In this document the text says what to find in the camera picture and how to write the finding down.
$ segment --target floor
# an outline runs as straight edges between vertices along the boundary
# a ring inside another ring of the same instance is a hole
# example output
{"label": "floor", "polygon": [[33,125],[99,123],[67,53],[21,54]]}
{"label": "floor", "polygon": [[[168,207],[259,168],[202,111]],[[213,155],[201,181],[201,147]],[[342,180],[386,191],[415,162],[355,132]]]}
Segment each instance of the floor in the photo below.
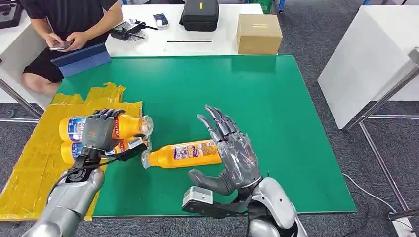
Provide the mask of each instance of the floor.
{"label": "floor", "polygon": [[[361,3],[362,0],[287,0],[285,12],[278,17],[284,35],[280,53],[295,56],[342,172],[350,175],[365,189],[388,201],[397,210],[401,210],[361,130],[357,127],[348,133],[336,127],[317,84],[317,77]],[[29,116],[16,105],[0,104],[0,117],[11,108],[16,110],[17,117]],[[381,112],[418,114],[417,108],[419,107],[415,102],[388,103]],[[414,120],[366,122],[409,206],[419,204],[419,173],[416,169],[419,159],[415,159],[418,157],[416,148],[419,146],[417,125],[418,122]],[[33,128],[31,124],[0,123],[0,188],[6,184]],[[358,229],[347,236],[396,236],[392,224],[383,217],[388,208],[373,198],[365,197],[349,181],[348,186],[353,192],[358,212],[349,215],[300,216],[309,236],[343,237]],[[369,218],[364,225],[363,218],[367,209]],[[419,227],[419,218],[411,218],[411,222],[414,228]],[[2,222],[0,236],[20,236],[30,225],[31,222]],[[81,223],[77,236],[243,237],[246,226],[246,218],[100,219]]]}

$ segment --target man's hand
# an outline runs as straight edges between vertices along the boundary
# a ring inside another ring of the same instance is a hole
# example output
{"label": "man's hand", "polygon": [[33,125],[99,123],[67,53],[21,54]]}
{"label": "man's hand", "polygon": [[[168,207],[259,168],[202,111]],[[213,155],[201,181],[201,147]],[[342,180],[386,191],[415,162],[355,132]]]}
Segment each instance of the man's hand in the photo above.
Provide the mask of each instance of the man's hand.
{"label": "man's hand", "polygon": [[67,37],[66,41],[72,40],[74,40],[74,42],[71,44],[70,47],[63,50],[63,52],[81,49],[89,40],[91,40],[91,38],[86,32],[73,32],[71,33],[71,35]]}
{"label": "man's hand", "polygon": [[48,47],[53,47],[54,45],[58,43],[62,43],[63,40],[60,38],[60,36],[56,35],[55,33],[48,33],[44,37],[46,44],[48,44]]}

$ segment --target robotic arm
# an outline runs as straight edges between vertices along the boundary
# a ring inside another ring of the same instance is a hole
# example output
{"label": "robotic arm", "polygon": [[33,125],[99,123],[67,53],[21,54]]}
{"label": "robotic arm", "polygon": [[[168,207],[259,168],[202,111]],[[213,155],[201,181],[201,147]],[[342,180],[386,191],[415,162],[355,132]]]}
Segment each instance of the robotic arm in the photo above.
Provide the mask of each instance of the robotic arm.
{"label": "robotic arm", "polygon": [[[218,177],[208,177],[192,169],[188,175],[197,186],[184,195],[183,210],[214,218],[243,214],[247,208],[249,232],[254,237],[306,237],[294,205],[281,185],[273,178],[263,178],[250,139],[236,123],[220,109],[205,105],[216,128],[203,116],[204,124],[217,143],[225,169]],[[213,201],[212,192],[230,195],[238,190],[237,198],[227,205]]]}
{"label": "robotic arm", "polygon": [[[84,126],[82,153],[73,167],[54,184],[40,218],[23,237],[71,237],[83,220],[105,175],[100,166],[117,160],[127,161],[142,153],[147,146],[141,138],[132,141],[128,151],[108,157],[105,152],[113,149],[119,140],[112,139],[114,119],[123,110],[103,109],[89,116]],[[100,163],[101,158],[110,161]]]}
{"label": "robotic arm", "polygon": [[[233,120],[221,110],[205,106],[216,123],[198,115],[198,119],[217,143],[225,169],[218,177],[208,177],[197,170],[188,175],[196,184],[184,195],[182,210],[213,218],[244,214],[247,208],[249,231],[253,237],[306,237],[295,208],[281,185],[272,178],[262,177],[258,160],[250,139],[243,134]],[[114,119],[122,110],[103,109],[95,111],[86,120],[82,153],[76,162],[54,184],[48,203],[41,217],[26,231],[24,237],[71,237],[98,190],[102,187],[104,173],[100,166],[117,160],[126,161],[142,153],[147,146],[141,138],[134,140],[133,148],[111,157],[105,155],[119,141],[112,139]],[[100,163],[101,158],[110,160]],[[212,193],[230,195],[238,190],[231,204],[213,200]]]}

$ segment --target person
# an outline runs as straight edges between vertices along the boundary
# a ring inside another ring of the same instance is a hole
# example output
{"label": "person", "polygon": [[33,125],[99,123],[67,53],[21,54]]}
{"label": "person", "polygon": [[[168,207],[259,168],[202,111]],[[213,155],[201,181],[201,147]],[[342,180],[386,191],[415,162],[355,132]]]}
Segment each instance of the person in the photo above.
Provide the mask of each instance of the person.
{"label": "person", "polygon": [[[118,0],[21,0],[34,30],[48,45],[22,74],[22,83],[32,91],[53,96],[63,75],[51,59],[103,43],[109,30],[122,21]],[[62,51],[49,48],[63,41],[73,44]]]}

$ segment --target green table surface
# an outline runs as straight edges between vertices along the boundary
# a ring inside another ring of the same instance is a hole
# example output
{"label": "green table surface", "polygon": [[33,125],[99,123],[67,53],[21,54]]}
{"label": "green table surface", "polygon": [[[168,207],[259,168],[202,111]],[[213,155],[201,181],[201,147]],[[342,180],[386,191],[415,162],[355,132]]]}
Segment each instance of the green table surface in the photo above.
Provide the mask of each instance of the green table surface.
{"label": "green table surface", "polygon": [[[59,92],[85,99],[108,81],[126,87],[123,102],[143,101],[153,151],[209,139],[196,114],[214,105],[249,135],[262,175],[278,180],[298,213],[356,210],[293,56],[119,57],[65,79]],[[93,216],[189,215],[181,208],[190,169],[144,169],[140,157],[113,163]],[[196,169],[216,176],[223,165]]]}

